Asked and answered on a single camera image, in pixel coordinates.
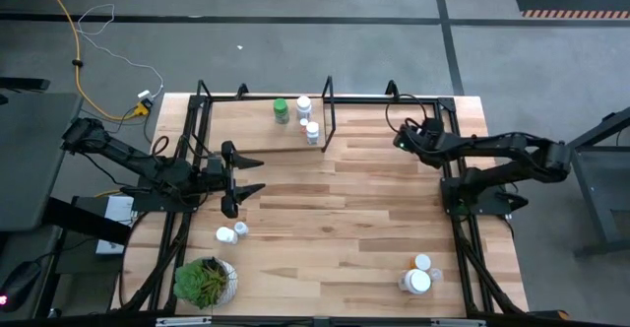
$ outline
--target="white cable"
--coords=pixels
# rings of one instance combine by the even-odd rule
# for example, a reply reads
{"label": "white cable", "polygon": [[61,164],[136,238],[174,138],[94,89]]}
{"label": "white cable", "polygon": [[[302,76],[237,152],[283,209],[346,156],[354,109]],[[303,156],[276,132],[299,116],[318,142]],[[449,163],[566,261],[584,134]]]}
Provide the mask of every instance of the white cable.
{"label": "white cable", "polygon": [[[104,8],[104,7],[111,7],[111,18],[109,19],[109,21],[107,21],[98,32],[96,33],[88,33],[88,32],[84,32],[83,31],[83,27],[81,27],[81,21],[83,20],[83,18],[85,16],[87,16],[91,11],[95,10],[95,9],[99,9],[99,8]],[[108,48],[106,47],[102,47],[102,46],[98,46],[92,39],[90,39],[90,37],[88,35],[99,35],[101,33],[103,33],[105,31],[105,28],[107,28],[107,26],[114,21],[114,10],[116,9],[116,7],[111,4],[104,4],[104,5],[98,5],[95,7],[91,7],[86,13],[84,13],[83,16],[81,16],[81,18],[79,18],[79,21],[77,21],[77,33],[79,33],[82,37],[84,37],[87,41],[90,42],[90,44],[92,44],[95,48],[97,48],[98,50],[101,51],[105,51],[106,53],[108,53],[110,56],[113,56],[115,58],[119,58],[122,60],[125,60],[129,65],[131,66],[135,66],[135,67],[140,67],[140,68],[147,68],[152,70],[156,76],[159,78],[159,89],[157,90],[157,92],[155,94],[151,94],[151,96],[153,98],[157,98],[159,96],[159,94],[161,94],[161,91],[164,89],[164,78],[161,76],[161,74],[153,67],[153,66],[149,66],[149,65],[142,65],[142,64],[137,64],[134,62],[129,61],[128,58],[124,57],[124,56],[120,56],[117,55],[113,52],[111,52]]]}

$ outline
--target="potted plant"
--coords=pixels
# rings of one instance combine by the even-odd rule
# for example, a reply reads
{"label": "potted plant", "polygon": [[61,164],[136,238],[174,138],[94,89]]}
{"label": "potted plant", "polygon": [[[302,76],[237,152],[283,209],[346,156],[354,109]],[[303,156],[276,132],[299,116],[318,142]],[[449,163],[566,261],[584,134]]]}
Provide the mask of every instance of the potted plant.
{"label": "potted plant", "polygon": [[236,294],[237,276],[229,263],[218,258],[200,258],[175,271],[173,292],[199,309],[218,307]]}

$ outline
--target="succulent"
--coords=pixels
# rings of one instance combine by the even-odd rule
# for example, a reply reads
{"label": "succulent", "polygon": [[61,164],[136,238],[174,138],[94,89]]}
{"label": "succulent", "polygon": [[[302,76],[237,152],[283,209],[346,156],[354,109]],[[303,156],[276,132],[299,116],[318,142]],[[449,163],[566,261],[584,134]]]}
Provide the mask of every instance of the succulent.
{"label": "succulent", "polygon": [[217,304],[226,283],[225,271],[216,260],[197,259],[177,268],[173,292],[203,309]]}

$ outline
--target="wooden tabletop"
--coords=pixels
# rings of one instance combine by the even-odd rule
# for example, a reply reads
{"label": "wooden tabletop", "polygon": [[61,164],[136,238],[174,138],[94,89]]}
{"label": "wooden tabletop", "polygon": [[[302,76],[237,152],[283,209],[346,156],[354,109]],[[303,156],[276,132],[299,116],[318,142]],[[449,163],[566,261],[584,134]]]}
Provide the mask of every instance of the wooden tabletop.
{"label": "wooden tabletop", "polygon": [[[166,135],[170,144],[176,143],[188,97],[164,95],[156,138]],[[455,101],[462,135],[487,135],[480,98]],[[267,183],[241,207],[239,220],[250,234],[237,245],[215,240],[217,228],[235,223],[222,215],[218,194],[194,214],[185,258],[217,256],[233,265],[236,297],[213,311],[179,302],[177,314],[464,316],[453,230],[439,198],[441,172],[392,146],[384,108],[337,104],[337,132],[325,154],[249,154],[265,165],[237,171],[238,182]],[[395,126],[407,116],[419,121],[422,113],[417,105],[392,106]],[[484,168],[494,160],[470,158],[467,164]],[[164,216],[147,215],[131,237],[124,263],[125,301],[156,264]],[[479,217],[478,224],[488,270],[527,309],[510,231],[493,217]],[[429,255],[444,281],[434,283],[427,294],[405,294],[397,279],[418,253]],[[160,305],[171,272],[165,275]],[[472,282],[481,306],[475,274]]]}

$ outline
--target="green pill bottle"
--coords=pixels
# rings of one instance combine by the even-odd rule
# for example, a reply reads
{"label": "green pill bottle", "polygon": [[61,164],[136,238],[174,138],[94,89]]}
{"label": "green pill bottle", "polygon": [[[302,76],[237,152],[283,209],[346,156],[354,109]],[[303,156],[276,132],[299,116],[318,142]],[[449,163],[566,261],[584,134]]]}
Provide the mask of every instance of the green pill bottle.
{"label": "green pill bottle", "polygon": [[284,98],[277,98],[274,100],[274,114],[276,115],[276,122],[279,124],[288,123],[288,105]]}

